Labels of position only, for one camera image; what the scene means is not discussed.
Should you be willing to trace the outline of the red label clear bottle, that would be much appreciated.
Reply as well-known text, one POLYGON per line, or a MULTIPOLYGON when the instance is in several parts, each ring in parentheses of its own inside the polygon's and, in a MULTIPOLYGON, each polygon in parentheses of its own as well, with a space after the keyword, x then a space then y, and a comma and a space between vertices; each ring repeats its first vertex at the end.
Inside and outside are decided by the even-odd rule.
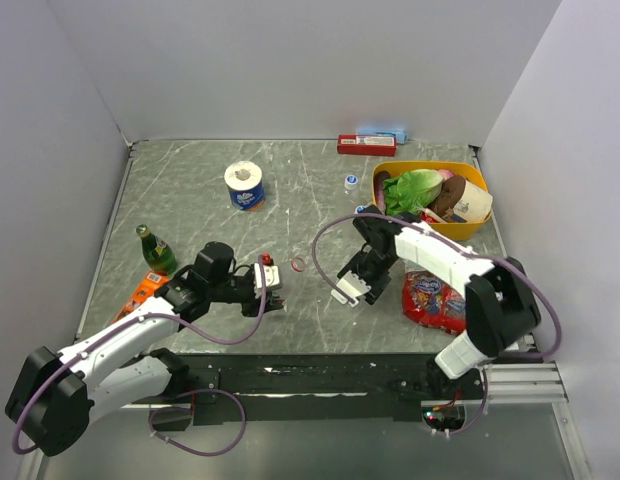
POLYGON ((290 266, 295 272, 302 273, 307 269, 307 262, 303 257, 295 256, 291 258, 290 266))

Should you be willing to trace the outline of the capped clear bottle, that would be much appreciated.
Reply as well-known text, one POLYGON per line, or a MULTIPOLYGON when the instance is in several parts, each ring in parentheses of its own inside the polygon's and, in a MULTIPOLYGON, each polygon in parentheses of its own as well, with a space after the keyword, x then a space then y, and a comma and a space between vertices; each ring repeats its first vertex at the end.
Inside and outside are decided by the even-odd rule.
POLYGON ((354 191, 359 186, 359 179, 356 175, 348 175, 344 179, 344 188, 346 191, 354 191))

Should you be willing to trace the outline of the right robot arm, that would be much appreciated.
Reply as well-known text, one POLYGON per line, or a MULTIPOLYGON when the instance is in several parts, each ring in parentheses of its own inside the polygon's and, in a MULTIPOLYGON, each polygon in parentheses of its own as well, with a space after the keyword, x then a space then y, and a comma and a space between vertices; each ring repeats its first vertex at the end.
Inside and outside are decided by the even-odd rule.
POLYGON ((429 391, 446 399, 461 388, 463 375, 529 333, 541 314, 523 275, 512 272, 523 270, 519 263, 480 259, 416 216, 403 213, 398 218, 400 223, 391 222, 374 205, 357 214, 353 225, 367 248, 338 273, 331 295, 352 307, 361 299, 374 304, 397 260, 418 265, 460 294, 465 330, 435 356, 435 368, 427 374, 429 391))

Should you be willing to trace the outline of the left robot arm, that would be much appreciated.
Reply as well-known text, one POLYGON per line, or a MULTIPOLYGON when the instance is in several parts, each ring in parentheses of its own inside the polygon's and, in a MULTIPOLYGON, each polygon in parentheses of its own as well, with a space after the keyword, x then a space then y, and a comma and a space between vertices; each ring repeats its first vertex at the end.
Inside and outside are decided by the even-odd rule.
POLYGON ((124 405, 187 396, 189 366, 170 350, 151 345, 193 330, 194 321, 214 303, 237 304, 243 316, 260 320, 282 308, 275 293, 281 286, 280 270, 268 254, 240 267, 229 245, 209 242, 193 263, 106 329, 57 352, 46 347, 31 352, 5 407, 15 424, 14 452, 28 454, 19 443, 27 436, 31 450, 55 456, 91 423, 124 405))

